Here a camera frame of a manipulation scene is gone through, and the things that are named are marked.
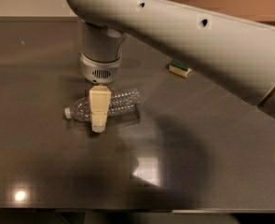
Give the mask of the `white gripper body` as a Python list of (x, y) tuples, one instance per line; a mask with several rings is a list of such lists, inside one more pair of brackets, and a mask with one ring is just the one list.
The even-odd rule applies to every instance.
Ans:
[(114, 82), (119, 74), (121, 60), (118, 59), (113, 62), (95, 62), (81, 54), (80, 67), (83, 77), (94, 83), (107, 85)]

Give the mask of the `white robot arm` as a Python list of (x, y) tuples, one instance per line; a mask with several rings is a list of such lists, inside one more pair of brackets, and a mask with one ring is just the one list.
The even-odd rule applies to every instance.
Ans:
[(275, 118), (275, 28), (166, 0), (66, 0), (83, 21), (81, 69), (116, 79), (132, 35)]

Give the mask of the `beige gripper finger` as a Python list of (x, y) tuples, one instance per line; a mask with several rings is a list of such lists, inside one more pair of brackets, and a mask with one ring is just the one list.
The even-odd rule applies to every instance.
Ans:
[(110, 100), (111, 91), (107, 86), (97, 85), (89, 90), (90, 122), (95, 133), (105, 130)]

